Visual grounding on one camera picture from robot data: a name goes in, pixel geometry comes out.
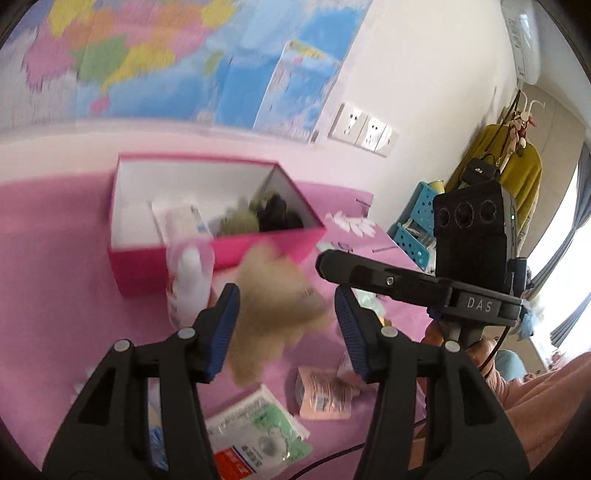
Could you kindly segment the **right hand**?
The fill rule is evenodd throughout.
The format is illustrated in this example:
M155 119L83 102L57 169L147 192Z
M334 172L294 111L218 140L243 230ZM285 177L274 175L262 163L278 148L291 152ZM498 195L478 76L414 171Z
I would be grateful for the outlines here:
M436 347L441 347L446 343L443 331L438 322L432 321L429 324L425 330L424 338L421 343ZM462 351L464 351L472 360L487 381L490 381L495 377L497 342L494 339L483 336L480 341L476 342L468 349L462 349Z

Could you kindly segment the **pink sleeve right forearm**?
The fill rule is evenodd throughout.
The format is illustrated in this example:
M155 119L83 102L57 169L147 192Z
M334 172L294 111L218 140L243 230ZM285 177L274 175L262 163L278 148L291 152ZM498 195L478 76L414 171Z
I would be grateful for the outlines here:
M532 469L550 453L590 390L588 352L561 369L526 382L506 381L493 369L487 379L511 421Z

